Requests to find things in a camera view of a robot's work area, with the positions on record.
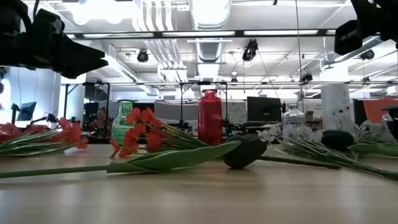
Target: table surface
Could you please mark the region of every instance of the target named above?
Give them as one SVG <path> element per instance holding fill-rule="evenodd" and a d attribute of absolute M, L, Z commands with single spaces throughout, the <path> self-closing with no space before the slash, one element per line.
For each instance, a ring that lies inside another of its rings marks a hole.
<path fill-rule="evenodd" d="M 0 170 L 105 165 L 109 145 L 0 159 Z M 392 159 L 366 160 L 398 170 Z M 257 161 L 169 174 L 105 172 L 0 180 L 0 223 L 398 223 L 398 183 L 354 170 Z"/>

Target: green vase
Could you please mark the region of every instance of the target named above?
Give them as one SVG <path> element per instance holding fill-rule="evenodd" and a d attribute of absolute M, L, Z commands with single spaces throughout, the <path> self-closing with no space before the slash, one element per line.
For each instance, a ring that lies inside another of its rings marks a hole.
<path fill-rule="evenodd" d="M 118 117 L 113 121 L 112 125 L 112 138 L 123 146 L 123 139 L 130 128 L 134 125 L 129 125 L 126 123 L 127 114 L 130 113 L 132 109 L 133 101 L 131 100 L 119 100 L 119 114 Z"/>

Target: red vase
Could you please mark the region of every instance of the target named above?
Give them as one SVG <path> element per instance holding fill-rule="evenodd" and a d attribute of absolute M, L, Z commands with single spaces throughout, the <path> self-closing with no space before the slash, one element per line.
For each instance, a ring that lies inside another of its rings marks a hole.
<path fill-rule="evenodd" d="M 199 140 L 216 146 L 223 138 L 223 119 L 221 114 L 221 99 L 216 96 L 216 90 L 204 90 L 205 96 L 198 101 L 198 135 Z"/>

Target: computer monitor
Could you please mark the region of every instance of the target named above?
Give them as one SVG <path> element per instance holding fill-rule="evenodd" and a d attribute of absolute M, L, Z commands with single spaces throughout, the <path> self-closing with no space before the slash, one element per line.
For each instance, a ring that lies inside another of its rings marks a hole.
<path fill-rule="evenodd" d="M 248 122 L 282 121 L 279 98 L 248 97 Z"/>
<path fill-rule="evenodd" d="M 36 102 L 23 103 L 19 109 L 17 121 L 30 121 L 33 118 Z"/>

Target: security camera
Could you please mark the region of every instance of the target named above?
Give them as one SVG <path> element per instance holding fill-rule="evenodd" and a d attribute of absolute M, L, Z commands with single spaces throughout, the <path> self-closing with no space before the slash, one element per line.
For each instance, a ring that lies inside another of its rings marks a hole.
<path fill-rule="evenodd" d="M 242 59 L 244 62 L 250 62 L 256 56 L 256 52 L 259 50 L 259 46 L 255 39 L 250 39 L 248 46 L 244 49 Z"/>
<path fill-rule="evenodd" d="M 139 54 L 137 56 L 137 60 L 139 62 L 145 63 L 148 61 L 148 59 L 149 59 L 149 57 L 148 57 L 147 50 L 140 50 Z"/>

